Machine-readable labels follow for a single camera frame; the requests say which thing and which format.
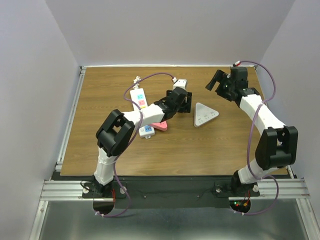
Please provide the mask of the pink triangular power socket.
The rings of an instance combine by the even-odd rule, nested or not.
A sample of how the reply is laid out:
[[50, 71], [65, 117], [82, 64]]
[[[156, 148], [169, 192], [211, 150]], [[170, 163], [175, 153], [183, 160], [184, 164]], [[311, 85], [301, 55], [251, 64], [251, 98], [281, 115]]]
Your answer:
[[153, 127], [154, 129], [157, 129], [163, 132], [168, 129], [168, 125], [166, 121], [151, 123], [150, 126]]

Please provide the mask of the white colourful power strip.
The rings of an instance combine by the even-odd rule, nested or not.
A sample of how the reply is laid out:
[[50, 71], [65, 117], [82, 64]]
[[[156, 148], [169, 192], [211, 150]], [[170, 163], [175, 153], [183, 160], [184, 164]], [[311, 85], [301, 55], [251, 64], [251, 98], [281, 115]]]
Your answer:
[[[130, 94], [131, 100], [134, 103], [138, 104], [138, 106], [141, 109], [144, 109], [148, 106], [145, 92], [142, 88], [133, 88], [132, 90], [129, 91], [129, 94]], [[154, 135], [155, 135], [155, 130], [150, 125], [142, 126], [139, 129], [139, 136], [141, 138], [149, 139], [151, 138], [151, 136], [154, 136]]]

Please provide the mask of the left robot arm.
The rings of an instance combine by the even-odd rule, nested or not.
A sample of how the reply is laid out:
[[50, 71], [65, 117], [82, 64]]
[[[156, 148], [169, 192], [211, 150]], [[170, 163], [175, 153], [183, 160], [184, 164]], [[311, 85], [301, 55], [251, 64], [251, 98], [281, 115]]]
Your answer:
[[93, 191], [100, 197], [111, 193], [114, 163], [128, 148], [135, 131], [147, 125], [162, 123], [176, 113], [190, 113], [192, 93], [181, 87], [168, 90], [166, 96], [149, 106], [129, 112], [110, 112], [96, 132], [97, 167], [92, 177]]

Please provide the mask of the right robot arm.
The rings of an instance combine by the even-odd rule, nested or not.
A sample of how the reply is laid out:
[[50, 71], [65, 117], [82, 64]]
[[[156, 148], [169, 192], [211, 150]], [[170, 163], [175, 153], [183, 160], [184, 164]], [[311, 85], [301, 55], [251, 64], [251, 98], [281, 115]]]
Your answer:
[[247, 68], [233, 66], [230, 73], [219, 69], [205, 88], [210, 91], [216, 83], [217, 95], [235, 102], [252, 120], [251, 127], [260, 134], [254, 159], [248, 159], [247, 165], [231, 177], [231, 192], [242, 195], [267, 174], [295, 163], [298, 130], [280, 121], [267, 107], [260, 93], [249, 87]]

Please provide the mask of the white triangular power socket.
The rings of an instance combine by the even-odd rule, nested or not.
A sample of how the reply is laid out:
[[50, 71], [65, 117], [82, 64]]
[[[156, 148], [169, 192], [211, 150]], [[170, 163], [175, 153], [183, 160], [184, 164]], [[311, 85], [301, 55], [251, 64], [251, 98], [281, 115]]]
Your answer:
[[212, 121], [213, 119], [219, 116], [219, 112], [197, 102], [194, 107], [194, 122], [193, 125], [195, 128], [199, 128], [202, 125]]

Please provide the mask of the back aluminium rail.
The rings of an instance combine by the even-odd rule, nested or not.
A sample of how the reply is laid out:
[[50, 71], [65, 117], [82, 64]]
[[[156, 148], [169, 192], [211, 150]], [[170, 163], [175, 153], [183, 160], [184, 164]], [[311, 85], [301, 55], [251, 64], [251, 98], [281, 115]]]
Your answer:
[[87, 68], [228, 68], [227, 64], [108, 64], [108, 65], [83, 65], [80, 69]]

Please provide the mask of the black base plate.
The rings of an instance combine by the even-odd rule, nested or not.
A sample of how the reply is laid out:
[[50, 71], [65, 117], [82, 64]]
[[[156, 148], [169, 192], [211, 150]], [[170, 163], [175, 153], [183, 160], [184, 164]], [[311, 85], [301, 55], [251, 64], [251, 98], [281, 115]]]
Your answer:
[[125, 209], [239, 208], [260, 195], [256, 182], [237, 183], [231, 175], [120, 176], [106, 186], [94, 180], [82, 184], [84, 199], [96, 211]]

